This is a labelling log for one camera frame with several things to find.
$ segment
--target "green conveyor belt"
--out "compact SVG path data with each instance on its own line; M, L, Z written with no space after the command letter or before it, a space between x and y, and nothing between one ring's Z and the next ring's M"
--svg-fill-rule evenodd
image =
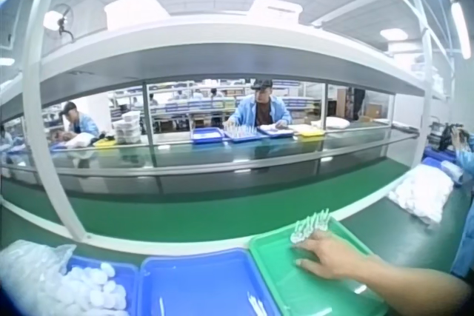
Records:
M140 241L211 241L267 232L323 208L340 209L407 169L380 159L322 181L236 198L225 198L222 192L222 199L211 201L153 204L69 197L88 232ZM3 196L22 209L59 222L44 191L4 180Z

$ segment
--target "hand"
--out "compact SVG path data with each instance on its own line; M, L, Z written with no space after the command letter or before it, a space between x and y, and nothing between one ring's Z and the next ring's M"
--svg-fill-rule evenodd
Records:
M296 264L324 279L353 278L367 261L365 255L330 232L316 231L295 247L312 252L319 258L319 263L300 259Z
M451 131L451 141L454 149L458 150L463 147L461 138L459 137L459 129L457 127L453 127L453 130Z
M288 123L286 120L278 120L275 124L275 128L277 129L286 129L288 127Z

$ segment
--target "man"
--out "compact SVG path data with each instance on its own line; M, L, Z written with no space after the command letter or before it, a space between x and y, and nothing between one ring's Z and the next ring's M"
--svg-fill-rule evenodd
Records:
M69 132L63 134L63 139L69 141L75 138L79 133L88 132L95 137L99 136L99 129L96 123L90 118L90 116L83 114L77 110L77 106L72 102L68 101L61 112L62 115L66 116L69 121Z
M256 79L252 86L255 94L242 99L227 124L252 127L276 124L277 129L287 127L291 123L291 115L284 102L272 95L272 88L271 79Z

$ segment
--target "plastic tray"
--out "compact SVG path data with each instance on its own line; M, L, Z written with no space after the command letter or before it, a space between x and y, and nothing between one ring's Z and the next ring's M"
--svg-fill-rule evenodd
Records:
M314 258L292 248L294 225L259 235L250 241L250 251L283 315L382 316L384 302L353 280L324 280L295 265L295 260ZM364 254L370 250L338 221L331 218L329 230L348 240Z
M233 138L231 135L229 135L225 131L224 131L224 135L226 137L228 137L234 144L239 144L241 142L257 141L257 140L261 140L263 137L265 137L264 135L262 135L261 133L258 133L258 132L257 132L257 135L255 135L255 136L248 136L248 137L241 137L241 138Z
M214 133L217 132L220 137L209 137L209 138L198 138L196 137L197 135L206 135L207 133ZM193 130L193 143L194 144L212 144L215 142L222 142L222 138L224 135L222 134L222 131L218 129L217 127L206 127L204 129L195 129Z
M277 131L274 131L274 130L263 130L261 129L260 127L258 128L258 130L262 133L264 133L265 135L271 137L271 138L283 138L283 137L292 137L294 135L294 132L285 132L285 133L278 133L278 130Z
M454 152L451 151L436 151L432 147L426 147L424 149L424 157L431 157L438 161L449 161L451 163L456 163L456 156Z
M85 257L78 257L73 255L69 262L67 262L67 271L69 272L74 266L81 268L100 268L101 263L107 262L116 270L116 276L113 280L122 285L127 292L127 308L126 311L130 316L137 314L137 303L138 303L138 282L140 279L140 273L136 266L127 263L114 263L106 260L96 260Z
M249 301L252 296L261 301L268 316L280 315L255 263L243 249L148 258L140 275L141 316L259 315Z

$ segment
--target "light blue uniform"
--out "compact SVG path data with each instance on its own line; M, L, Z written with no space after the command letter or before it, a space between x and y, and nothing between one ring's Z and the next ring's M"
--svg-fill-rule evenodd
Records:
M270 96L270 105L270 115L272 116L273 123L276 124L280 120L285 120L288 124L291 124L290 112L280 98L273 95ZM230 116L229 120L234 121L238 125L255 126L256 113L255 95L251 94L241 100L238 108Z
M69 131L76 132L74 126L74 124L70 124ZM99 129L94 120L90 116L83 114L82 112L79 113L79 125L76 125L76 127L77 126L79 126L81 133L87 132L91 135L94 135L95 137L99 136Z
M469 147L474 151L474 135L469 137ZM465 149L456 150L456 160L461 168L474 176L474 152ZM464 231L458 252L451 266L451 273L459 277L465 277L470 268L474 266L474 204L467 213Z

